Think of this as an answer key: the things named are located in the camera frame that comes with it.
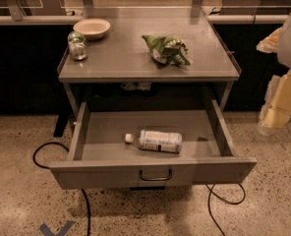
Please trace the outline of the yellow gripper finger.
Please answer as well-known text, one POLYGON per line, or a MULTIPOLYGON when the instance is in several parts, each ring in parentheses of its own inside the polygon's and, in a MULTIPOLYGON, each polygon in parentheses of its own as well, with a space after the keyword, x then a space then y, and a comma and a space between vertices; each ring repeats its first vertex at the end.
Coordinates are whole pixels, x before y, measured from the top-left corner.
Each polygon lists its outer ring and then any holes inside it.
POLYGON ((257 51, 262 53, 276 53, 278 51, 281 29, 276 29, 257 45, 257 51))
POLYGON ((272 77, 264 100, 258 131, 262 135, 270 136, 282 129, 291 119, 291 69, 282 77, 272 77))

